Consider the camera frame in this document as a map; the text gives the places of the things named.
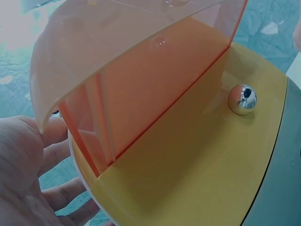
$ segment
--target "teal patterned floor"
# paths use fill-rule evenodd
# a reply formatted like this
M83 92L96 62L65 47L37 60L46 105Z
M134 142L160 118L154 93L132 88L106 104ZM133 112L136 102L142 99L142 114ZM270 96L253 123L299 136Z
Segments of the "teal patterned floor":
M0 117L33 117L28 80L32 47L48 17L62 2L52 1L22 16L5 20L0 17ZM299 0L249 0L235 42L286 72L297 55L292 35L298 18ZM40 183L45 189L76 176L69 158L44 175ZM88 198L88 194L81 195L59 214L70 213ZM104 214L99 213L87 225L100 226L106 220Z

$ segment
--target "gray surface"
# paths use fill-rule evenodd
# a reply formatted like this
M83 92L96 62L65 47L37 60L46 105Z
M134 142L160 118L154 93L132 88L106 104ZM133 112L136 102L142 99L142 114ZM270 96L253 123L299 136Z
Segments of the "gray surface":
M289 80L278 138L242 226L301 226L301 91Z

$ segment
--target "finger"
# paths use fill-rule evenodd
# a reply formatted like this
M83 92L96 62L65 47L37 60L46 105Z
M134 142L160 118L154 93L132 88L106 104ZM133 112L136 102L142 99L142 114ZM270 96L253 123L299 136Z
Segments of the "finger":
M44 198L53 211L65 208L73 199L86 191L80 178L74 178L67 183L43 191Z
M103 226L115 226L112 222L108 221L103 224Z
M44 149L43 162L38 177L51 170L64 159L70 156L69 143L65 140Z
M49 124L42 135L44 147L60 143L68 137L67 126L62 118L50 118Z
M90 199L78 210L69 214L67 217L77 226L83 226L99 212L99 207Z

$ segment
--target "yellow platform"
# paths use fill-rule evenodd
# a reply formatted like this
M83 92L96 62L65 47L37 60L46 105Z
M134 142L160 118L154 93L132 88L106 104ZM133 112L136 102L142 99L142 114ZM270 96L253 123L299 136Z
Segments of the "yellow platform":
M250 115L227 106L238 84L258 95ZM121 226L239 226L268 166L286 86L276 67L233 44L99 178L73 143L79 169Z

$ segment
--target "curved acrylic cover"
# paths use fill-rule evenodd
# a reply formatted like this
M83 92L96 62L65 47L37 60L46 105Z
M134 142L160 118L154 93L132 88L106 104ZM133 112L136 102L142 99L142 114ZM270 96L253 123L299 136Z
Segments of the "curved acrylic cover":
M229 47L245 5L67 0L32 54L41 130L58 105L87 161L98 162L95 174L103 172Z
M51 16L32 55L31 96L40 127L62 97L111 60L221 1L192 0L171 7L162 0L67 0Z

